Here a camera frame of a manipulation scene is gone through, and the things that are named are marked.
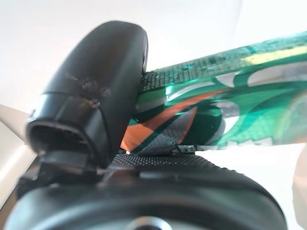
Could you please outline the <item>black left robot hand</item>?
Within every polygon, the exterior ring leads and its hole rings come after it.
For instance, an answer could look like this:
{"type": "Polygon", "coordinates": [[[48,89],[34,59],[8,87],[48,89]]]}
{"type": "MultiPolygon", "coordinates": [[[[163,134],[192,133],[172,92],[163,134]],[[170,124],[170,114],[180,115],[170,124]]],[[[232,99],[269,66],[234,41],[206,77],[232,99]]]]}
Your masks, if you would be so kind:
{"type": "Polygon", "coordinates": [[[110,21],[69,54],[29,116],[39,165],[16,186],[6,230],[285,230],[272,195],[196,155],[119,153],[148,38],[110,21]]]}

